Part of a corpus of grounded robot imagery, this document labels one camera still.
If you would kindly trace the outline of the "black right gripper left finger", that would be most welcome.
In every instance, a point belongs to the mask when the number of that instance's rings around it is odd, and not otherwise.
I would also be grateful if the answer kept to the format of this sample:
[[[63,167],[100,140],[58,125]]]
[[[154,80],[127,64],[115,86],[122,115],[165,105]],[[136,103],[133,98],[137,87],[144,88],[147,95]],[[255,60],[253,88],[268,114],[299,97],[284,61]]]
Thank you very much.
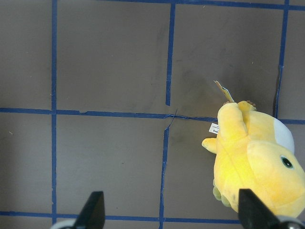
[[[73,224],[74,229],[102,229],[105,223],[103,191],[94,191]]]

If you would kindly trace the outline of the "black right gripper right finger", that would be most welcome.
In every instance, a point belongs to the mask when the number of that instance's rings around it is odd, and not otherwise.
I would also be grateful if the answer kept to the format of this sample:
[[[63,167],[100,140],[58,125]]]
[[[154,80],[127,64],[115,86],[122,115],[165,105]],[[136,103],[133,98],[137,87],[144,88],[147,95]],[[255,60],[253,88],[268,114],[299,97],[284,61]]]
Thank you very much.
[[[244,229],[276,229],[280,221],[250,189],[239,190],[238,218]]]

